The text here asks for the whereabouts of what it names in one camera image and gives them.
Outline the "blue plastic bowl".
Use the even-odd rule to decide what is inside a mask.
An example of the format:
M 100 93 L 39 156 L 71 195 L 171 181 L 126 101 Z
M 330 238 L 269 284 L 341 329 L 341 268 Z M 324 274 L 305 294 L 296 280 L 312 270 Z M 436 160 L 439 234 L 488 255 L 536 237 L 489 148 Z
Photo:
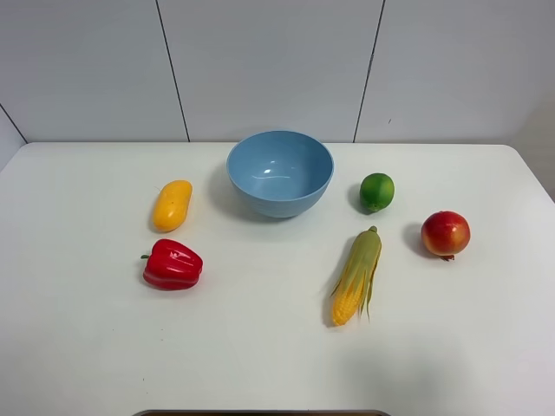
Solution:
M 270 218 L 293 218 L 325 193 L 334 173 L 328 148 L 290 131 L 257 133 L 230 151 L 226 171 L 239 197 Z

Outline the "yellow mango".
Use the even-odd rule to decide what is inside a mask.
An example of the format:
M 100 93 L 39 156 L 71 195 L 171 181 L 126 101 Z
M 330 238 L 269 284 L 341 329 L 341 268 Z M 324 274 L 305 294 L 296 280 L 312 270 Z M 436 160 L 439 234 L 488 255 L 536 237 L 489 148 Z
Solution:
M 154 229 L 169 232 L 179 228 L 186 220 L 192 194 L 193 186 L 187 180 L 174 180 L 166 184 L 154 204 Z

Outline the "green lime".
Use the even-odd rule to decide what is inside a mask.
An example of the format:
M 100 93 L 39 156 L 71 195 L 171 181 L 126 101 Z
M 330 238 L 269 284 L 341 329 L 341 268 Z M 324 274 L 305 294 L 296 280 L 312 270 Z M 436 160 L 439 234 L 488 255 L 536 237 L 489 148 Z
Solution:
M 375 172 L 361 183 L 359 199 L 361 206 L 368 212 L 378 212 L 387 208 L 393 201 L 395 184 L 385 173 Z

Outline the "corn cob with husk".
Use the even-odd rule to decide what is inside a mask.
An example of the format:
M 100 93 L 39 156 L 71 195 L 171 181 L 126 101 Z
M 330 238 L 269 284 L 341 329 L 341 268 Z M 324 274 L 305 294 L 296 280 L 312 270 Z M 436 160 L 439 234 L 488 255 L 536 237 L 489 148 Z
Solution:
M 334 326 L 345 325 L 355 314 L 366 312 L 369 316 L 369 303 L 381 253 L 382 240 L 376 226 L 370 226 L 355 238 L 331 293 L 330 317 Z

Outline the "red pomegranate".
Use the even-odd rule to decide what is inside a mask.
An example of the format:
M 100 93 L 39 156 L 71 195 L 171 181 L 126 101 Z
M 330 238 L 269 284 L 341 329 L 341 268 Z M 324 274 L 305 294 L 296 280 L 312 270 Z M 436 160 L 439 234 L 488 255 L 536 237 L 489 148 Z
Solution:
M 445 261 L 454 260 L 471 239 L 468 222 L 454 211 L 438 211 L 428 217 L 421 227 L 425 248 Z

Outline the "red bell pepper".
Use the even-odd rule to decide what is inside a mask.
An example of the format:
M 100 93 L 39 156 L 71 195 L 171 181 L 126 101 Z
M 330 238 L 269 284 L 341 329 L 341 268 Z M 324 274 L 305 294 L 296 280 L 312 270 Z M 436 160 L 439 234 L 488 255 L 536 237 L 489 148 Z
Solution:
M 152 287 L 163 290 L 190 289 L 195 286 L 203 270 L 203 260 L 193 250 L 171 239 L 162 238 L 152 247 L 145 260 L 142 276 Z

